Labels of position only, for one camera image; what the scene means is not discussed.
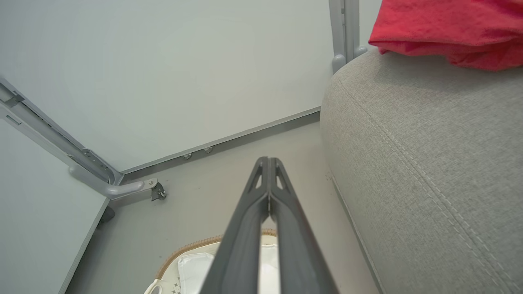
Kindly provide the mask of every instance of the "red cloth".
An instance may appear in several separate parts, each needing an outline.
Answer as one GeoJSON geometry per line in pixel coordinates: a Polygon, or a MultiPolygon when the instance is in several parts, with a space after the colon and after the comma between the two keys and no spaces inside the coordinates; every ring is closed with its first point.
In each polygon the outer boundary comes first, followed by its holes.
{"type": "Polygon", "coordinates": [[[457,66],[523,65],[523,0],[383,0],[369,44],[457,66]]]}

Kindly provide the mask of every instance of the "gray patterned fabric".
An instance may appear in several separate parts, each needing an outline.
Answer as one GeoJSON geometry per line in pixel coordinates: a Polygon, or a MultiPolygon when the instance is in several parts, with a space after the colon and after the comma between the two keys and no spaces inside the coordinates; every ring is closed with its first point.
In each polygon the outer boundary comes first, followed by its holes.
{"type": "Polygon", "coordinates": [[[371,50],[333,77],[321,128],[383,292],[521,292],[523,69],[371,50]]]}

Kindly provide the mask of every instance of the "white wall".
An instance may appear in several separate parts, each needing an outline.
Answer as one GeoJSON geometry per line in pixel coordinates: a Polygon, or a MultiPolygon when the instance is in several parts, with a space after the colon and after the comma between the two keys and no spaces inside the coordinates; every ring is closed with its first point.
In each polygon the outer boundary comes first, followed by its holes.
{"type": "Polygon", "coordinates": [[[380,11],[381,0],[360,0],[360,46],[369,45],[370,33],[380,11]]]}
{"type": "Polygon", "coordinates": [[[123,171],[320,106],[326,0],[2,0],[0,77],[123,171]]]}
{"type": "Polygon", "coordinates": [[[107,198],[2,117],[0,292],[63,293],[107,198]]]}

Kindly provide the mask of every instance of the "brown trim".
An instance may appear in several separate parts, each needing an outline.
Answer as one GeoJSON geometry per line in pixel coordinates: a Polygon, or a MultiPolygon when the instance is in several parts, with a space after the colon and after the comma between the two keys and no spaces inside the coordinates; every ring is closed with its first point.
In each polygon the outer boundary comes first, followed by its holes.
{"type": "MultiPolygon", "coordinates": [[[[273,230],[273,229],[263,229],[261,231],[261,234],[262,235],[267,235],[267,236],[274,236],[274,237],[277,237],[277,232],[276,230],[273,230]]],[[[207,246],[207,245],[210,245],[210,244],[214,244],[214,243],[218,243],[218,242],[221,242],[222,241],[222,237],[223,235],[219,235],[219,236],[216,236],[216,237],[212,237],[212,238],[208,238],[208,239],[205,239],[205,240],[200,240],[198,242],[195,242],[195,243],[191,243],[189,245],[185,245],[183,246],[182,248],[176,250],[173,254],[171,254],[169,256],[169,258],[162,264],[162,266],[160,267],[160,269],[158,270],[158,272],[156,273],[156,277],[155,279],[158,279],[158,280],[161,280],[165,271],[167,270],[167,268],[169,267],[169,265],[177,258],[179,257],[181,254],[187,252],[187,251],[191,251],[193,249],[196,249],[198,247],[203,247],[203,246],[207,246]]]]}

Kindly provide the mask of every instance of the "gray floor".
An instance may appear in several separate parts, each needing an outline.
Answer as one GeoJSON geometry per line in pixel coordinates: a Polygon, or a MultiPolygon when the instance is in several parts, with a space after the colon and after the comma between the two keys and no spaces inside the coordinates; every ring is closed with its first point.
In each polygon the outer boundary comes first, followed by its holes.
{"type": "Polygon", "coordinates": [[[117,203],[115,218],[93,236],[67,293],[142,294],[172,252],[223,234],[264,155],[285,165],[339,292],[378,293],[331,181],[318,122],[144,176],[157,177],[169,195],[117,203]]]}

